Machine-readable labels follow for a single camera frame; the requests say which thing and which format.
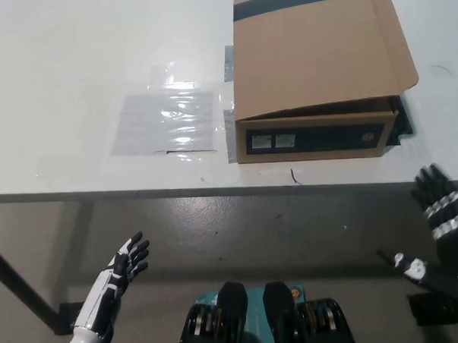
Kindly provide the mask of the white and black left hand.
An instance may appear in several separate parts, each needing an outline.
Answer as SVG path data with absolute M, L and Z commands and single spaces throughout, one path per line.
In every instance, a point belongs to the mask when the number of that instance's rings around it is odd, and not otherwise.
M 148 240 L 137 232 L 129 238 L 96 278 L 74 323 L 92 332 L 100 343 L 110 343 L 122 297 L 132 281 L 148 267 Z

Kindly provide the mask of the black right hand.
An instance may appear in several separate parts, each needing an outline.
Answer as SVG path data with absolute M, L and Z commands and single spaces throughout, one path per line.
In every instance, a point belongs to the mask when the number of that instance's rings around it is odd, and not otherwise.
M 458 323 L 458 187 L 434 163 L 417 173 L 413 185 L 411 195 L 428 224 L 438 261 L 400 250 L 376 253 L 406 280 L 428 291 L 412 299 L 419 324 Z

